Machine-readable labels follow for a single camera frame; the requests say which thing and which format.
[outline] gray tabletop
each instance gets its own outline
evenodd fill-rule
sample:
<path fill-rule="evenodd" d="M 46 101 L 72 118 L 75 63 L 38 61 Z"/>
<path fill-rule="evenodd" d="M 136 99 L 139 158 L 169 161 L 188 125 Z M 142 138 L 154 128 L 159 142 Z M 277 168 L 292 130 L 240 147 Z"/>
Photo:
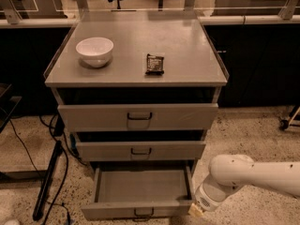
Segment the gray tabletop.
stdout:
<path fill-rule="evenodd" d="M 107 66 L 90 68 L 80 61 L 75 47 L 91 37 L 113 42 Z M 162 76 L 145 75 L 149 53 L 164 56 Z M 46 80 L 50 87 L 225 84 L 218 60 L 192 11 L 88 12 Z"/>

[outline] caster wheel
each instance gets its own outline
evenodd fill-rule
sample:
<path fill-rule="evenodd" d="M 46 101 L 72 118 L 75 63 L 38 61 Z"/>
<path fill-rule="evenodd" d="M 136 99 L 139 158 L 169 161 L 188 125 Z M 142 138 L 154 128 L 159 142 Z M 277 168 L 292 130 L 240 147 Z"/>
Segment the caster wheel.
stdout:
<path fill-rule="evenodd" d="M 282 130 L 285 130 L 288 127 L 289 127 L 289 121 L 288 120 L 281 120 L 280 121 L 280 128 Z"/>

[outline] bottom drawer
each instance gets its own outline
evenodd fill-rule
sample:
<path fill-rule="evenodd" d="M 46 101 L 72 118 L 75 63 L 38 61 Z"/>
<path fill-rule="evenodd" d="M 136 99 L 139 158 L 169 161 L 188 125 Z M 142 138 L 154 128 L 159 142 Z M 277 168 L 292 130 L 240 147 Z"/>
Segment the bottom drawer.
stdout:
<path fill-rule="evenodd" d="M 109 162 L 96 168 L 86 219 L 149 219 L 183 216 L 194 201 L 184 161 Z"/>

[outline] drawer handle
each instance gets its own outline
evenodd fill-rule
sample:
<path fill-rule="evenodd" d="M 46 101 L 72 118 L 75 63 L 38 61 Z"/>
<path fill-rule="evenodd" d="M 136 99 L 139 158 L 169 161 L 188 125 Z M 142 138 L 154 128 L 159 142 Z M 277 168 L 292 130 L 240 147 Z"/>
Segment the drawer handle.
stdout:
<path fill-rule="evenodd" d="M 131 117 L 130 112 L 127 113 L 128 120 L 150 120 L 152 118 L 152 113 L 149 113 L 149 116 L 146 117 Z"/>
<path fill-rule="evenodd" d="M 132 154 L 132 155 L 150 155 L 151 152 L 152 152 L 151 147 L 149 148 L 149 151 L 148 151 L 148 152 L 134 152 L 134 149 L 131 148 L 131 154 Z"/>
<path fill-rule="evenodd" d="M 135 219 L 133 219 L 134 221 L 147 221 L 151 218 L 151 216 L 154 215 L 154 207 L 152 207 L 151 209 L 151 213 L 150 214 L 138 214 L 137 213 L 137 209 L 134 208 L 134 216 L 137 217 Z"/>

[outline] drawer front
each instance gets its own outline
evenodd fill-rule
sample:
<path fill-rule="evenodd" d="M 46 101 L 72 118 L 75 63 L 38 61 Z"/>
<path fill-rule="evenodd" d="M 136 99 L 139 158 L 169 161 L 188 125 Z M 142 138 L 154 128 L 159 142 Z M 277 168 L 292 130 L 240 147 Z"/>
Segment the drawer front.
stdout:
<path fill-rule="evenodd" d="M 82 206 L 86 219 L 139 220 L 188 214 L 194 201 L 189 166 L 113 166 L 107 171 L 96 169 L 92 202 Z"/>
<path fill-rule="evenodd" d="M 60 105 L 68 131 L 209 129 L 217 104 Z"/>
<path fill-rule="evenodd" d="M 188 160 L 201 158 L 204 142 L 77 142 L 84 161 Z"/>

